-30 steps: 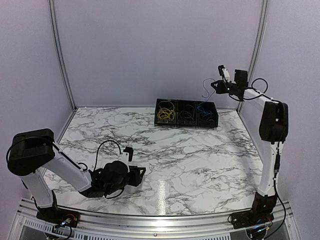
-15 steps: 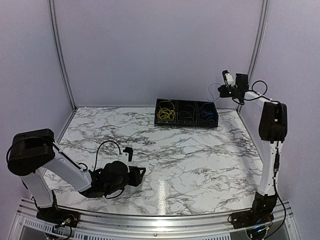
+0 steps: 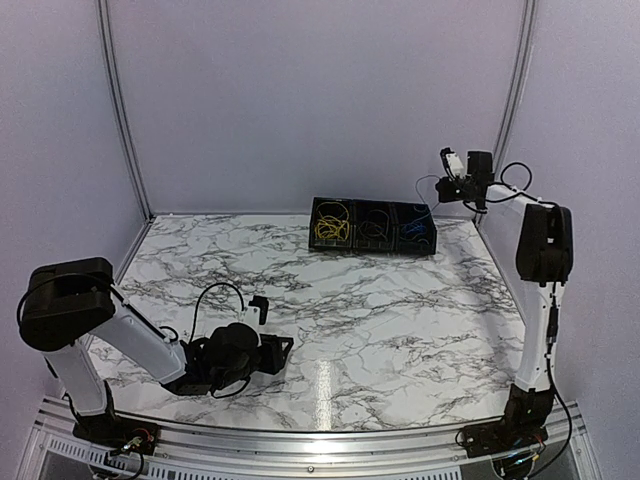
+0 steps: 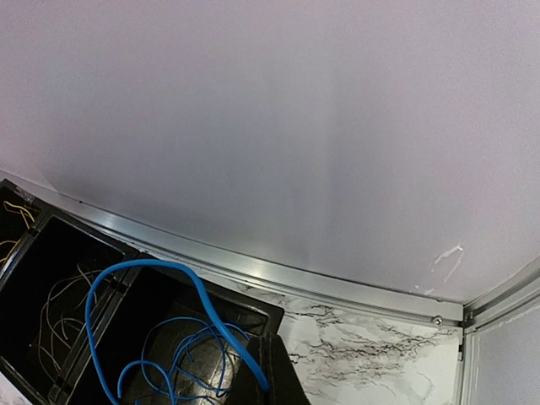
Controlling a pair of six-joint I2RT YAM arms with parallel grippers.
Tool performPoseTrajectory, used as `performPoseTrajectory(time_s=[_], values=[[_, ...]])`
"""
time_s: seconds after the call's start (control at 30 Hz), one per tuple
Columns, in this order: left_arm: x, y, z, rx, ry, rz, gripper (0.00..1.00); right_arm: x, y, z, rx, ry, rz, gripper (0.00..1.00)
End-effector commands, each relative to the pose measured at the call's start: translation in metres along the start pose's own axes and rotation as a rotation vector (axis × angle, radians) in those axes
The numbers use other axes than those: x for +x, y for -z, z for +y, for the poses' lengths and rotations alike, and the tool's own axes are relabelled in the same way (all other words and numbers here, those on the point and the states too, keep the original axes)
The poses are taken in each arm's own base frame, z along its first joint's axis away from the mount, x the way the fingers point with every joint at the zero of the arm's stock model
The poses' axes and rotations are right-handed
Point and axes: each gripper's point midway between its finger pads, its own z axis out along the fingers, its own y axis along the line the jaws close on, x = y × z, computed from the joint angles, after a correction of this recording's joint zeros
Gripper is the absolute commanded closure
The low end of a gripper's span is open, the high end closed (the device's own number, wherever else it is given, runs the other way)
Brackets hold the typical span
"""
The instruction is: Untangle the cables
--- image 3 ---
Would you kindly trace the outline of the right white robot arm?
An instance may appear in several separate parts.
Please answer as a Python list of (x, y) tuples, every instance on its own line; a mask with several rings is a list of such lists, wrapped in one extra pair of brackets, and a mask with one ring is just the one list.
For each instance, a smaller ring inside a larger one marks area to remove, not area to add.
[(495, 430), (506, 448), (529, 437), (535, 424), (543, 424), (556, 397), (553, 382), (560, 307), (573, 267), (571, 211), (505, 182), (493, 169), (493, 156), (471, 151), (462, 161), (451, 148), (439, 152), (445, 176), (436, 183), (441, 203), (460, 202), (478, 215), (505, 205), (518, 214), (520, 234), (515, 250), (519, 279), (535, 287), (536, 309), (525, 321), (522, 359), (509, 398)]

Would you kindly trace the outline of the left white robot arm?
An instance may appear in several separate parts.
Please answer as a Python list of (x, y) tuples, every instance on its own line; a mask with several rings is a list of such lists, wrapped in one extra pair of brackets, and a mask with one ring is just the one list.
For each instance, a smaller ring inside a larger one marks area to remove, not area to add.
[(293, 339), (259, 330), (268, 309), (268, 300), (255, 296), (241, 303), (237, 321), (184, 341), (154, 326), (115, 285), (111, 263), (93, 257), (35, 269), (16, 315), (22, 340), (42, 353), (89, 431), (116, 445), (126, 423), (110, 410), (112, 395), (83, 337), (114, 347), (176, 396), (225, 398), (227, 388), (246, 387), (254, 373), (276, 375), (286, 365)]

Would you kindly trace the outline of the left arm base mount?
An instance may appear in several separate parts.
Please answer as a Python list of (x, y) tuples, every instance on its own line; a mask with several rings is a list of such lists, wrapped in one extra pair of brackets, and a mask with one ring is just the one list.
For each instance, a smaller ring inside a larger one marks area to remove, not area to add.
[(110, 447), (117, 453), (133, 450), (143, 455), (154, 453), (160, 427), (158, 424), (128, 417), (115, 412), (112, 392), (104, 382), (106, 410), (98, 415), (80, 415), (67, 394), (69, 408), (75, 419), (73, 435), (76, 438)]

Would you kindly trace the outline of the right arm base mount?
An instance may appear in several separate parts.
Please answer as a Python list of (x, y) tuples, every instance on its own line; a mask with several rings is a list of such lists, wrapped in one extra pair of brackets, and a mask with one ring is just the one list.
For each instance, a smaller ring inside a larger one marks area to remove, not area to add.
[(469, 458), (476, 458), (544, 442), (548, 439), (545, 423), (553, 401), (551, 390), (528, 392), (513, 385), (503, 415), (498, 420), (462, 427), (456, 443)]

